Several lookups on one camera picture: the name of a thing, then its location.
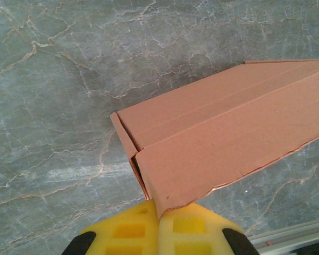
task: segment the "brown cardboard box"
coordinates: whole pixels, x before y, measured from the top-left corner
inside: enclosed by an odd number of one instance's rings
[[[319,60],[249,62],[111,119],[160,216],[319,138]]]

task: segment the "square hole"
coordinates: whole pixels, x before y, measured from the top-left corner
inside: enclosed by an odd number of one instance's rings
[[[206,223],[202,217],[177,217],[173,224],[174,233],[206,233]]]
[[[212,255],[212,246],[207,242],[176,242],[175,255]]]
[[[145,236],[145,224],[123,223],[117,226],[113,232],[114,238],[141,238]]]
[[[108,246],[106,255],[142,255],[141,246]]]

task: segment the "yellow foam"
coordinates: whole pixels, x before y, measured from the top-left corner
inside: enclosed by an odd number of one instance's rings
[[[158,227],[158,255],[234,254],[222,230],[235,223],[197,204],[165,212]]]
[[[155,204],[147,200],[84,229],[96,237],[86,255],[156,255],[158,221]]]

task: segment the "marble surface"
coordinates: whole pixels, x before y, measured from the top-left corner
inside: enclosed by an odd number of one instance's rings
[[[283,58],[319,58],[319,0],[0,0],[0,254],[143,199],[111,112]],[[319,219],[319,140],[199,203],[248,235]]]

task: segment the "metal rail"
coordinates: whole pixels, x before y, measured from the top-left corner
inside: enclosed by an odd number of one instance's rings
[[[301,248],[319,243],[319,220],[249,237],[261,255],[297,254]]]

